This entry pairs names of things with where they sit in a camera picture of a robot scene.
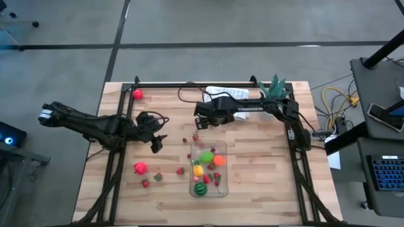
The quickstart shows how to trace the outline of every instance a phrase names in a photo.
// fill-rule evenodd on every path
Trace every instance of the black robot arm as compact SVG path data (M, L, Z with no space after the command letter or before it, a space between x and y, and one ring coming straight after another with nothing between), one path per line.
M97 117L79 112L59 102L44 104L39 115L40 124L46 127L66 127L83 135L90 141L96 139L105 149L121 149L125 141L151 141L151 150L157 153L162 147L164 136L154 136L163 124L159 119L141 112L137 118L137 126L133 120L124 115Z
M209 125L218 126L234 121L237 112L267 112L278 120L291 126L296 146L309 151L311 149L310 132L303 128L299 118L299 104L289 99L250 98L236 100L229 96L214 98L210 102L198 102L194 111L195 124L198 129L207 129Z

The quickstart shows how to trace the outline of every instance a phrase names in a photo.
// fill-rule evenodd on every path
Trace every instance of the green leaves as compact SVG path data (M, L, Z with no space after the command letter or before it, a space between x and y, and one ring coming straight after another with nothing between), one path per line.
M265 99L269 100L271 98L279 98L284 99L289 94L290 91L284 91L283 87L285 86L286 78L278 82L278 75L274 75L272 78L271 86L268 90L265 89L265 86L262 82L258 82L259 88L264 93Z

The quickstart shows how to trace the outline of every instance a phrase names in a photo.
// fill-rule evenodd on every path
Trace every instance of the wheel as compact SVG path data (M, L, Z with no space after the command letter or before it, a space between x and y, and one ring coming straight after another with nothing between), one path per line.
M368 206L368 204L367 204L367 201L362 202L362 203L360 204L360 206L361 206L363 209L365 209L365 210L368 210L368 209L369 209L369 206Z
M13 13L13 12L11 12L9 15L10 15L10 17L11 17L12 19L17 18L17 15L16 15L15 13Z
M39 27L39 23L37 21L32 22L32 26L34 26L35 28Z

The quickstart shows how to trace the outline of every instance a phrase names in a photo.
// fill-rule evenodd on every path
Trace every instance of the white label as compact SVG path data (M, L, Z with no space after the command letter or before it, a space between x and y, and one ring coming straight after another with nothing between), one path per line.
M382 156L383 159L398 159L397 156Z
M263 111L262 107L239 108L240 111Z
M52 112L53 112L52 110L46 110L46 109L42 110L43 114L51 114Z
M43 118L49 119L51 116L48 115L48 114L46 114L46 113L42 113L42 114L39 115L39 117L43 117Z

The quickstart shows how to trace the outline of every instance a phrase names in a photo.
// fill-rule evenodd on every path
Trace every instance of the keyboard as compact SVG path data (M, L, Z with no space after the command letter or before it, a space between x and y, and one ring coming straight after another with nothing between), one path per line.
M369 156L378 191L404 191L404 156Z

